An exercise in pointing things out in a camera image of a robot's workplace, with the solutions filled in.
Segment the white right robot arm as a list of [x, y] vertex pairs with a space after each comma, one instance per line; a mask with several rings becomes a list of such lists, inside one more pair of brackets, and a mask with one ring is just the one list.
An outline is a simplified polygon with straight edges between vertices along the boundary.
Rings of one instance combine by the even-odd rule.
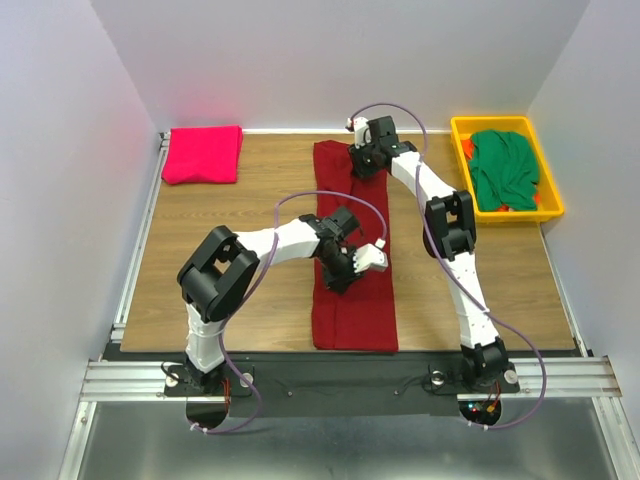
[[390, 116], [350, 118], [348, 151], [353, 172], [365, 179], [381, 171], [415, 196], [423, 220], [423, 243], [443, 268], [459, 321], [460, 378], [472, 390], [497, 382], [510, 368], [503, 340], [489, 318], [476, 271], [473, 199], [443, 181], [409, 141], [402, 141]]

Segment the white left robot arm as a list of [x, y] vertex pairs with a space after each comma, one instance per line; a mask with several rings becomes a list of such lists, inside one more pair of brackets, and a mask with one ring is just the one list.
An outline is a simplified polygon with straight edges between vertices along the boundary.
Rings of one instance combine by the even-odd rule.
[[174, 376], [176, 381], [202, 394], [221, 386], [223, 323], [244, 303], [254, 276], [268, 260], [278, 264], [316, 259], [325, 286], [344, 293], [362, 276], [355, 267], [357, 248], [347, 243], [359, 228], [356, 216], [345, 207], [324, 218], [302, 215], [280, 227], [253, 232], [235, 233], [225, 225], [214, 228], [177, 276], [188, 334], [184, 371]]

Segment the dark red t shirt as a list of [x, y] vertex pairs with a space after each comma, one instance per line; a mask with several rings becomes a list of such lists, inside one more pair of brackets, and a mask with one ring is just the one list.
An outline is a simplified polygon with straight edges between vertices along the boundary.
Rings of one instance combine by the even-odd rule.
[[[352, 200], [329, 195], [317, 197], [317, 215], [325, 217], [346, 206], [358, 219], [362, 233], [349, 240], [356, 245], [373, 243], [389, 224], [387, 173], [368, 179], [352, 174], [348, 145], [335, 140], [314, 144], [313, 164], [316, 188], [360, 198], [378, 210]], [[313, 345], [323, 350], [395, 352], [398, 350], [392, 268], [383, 272], [367, 271], [343, 294], [330, 291], [324, 282], [322, 267], [314, 265], [311, 309]]]

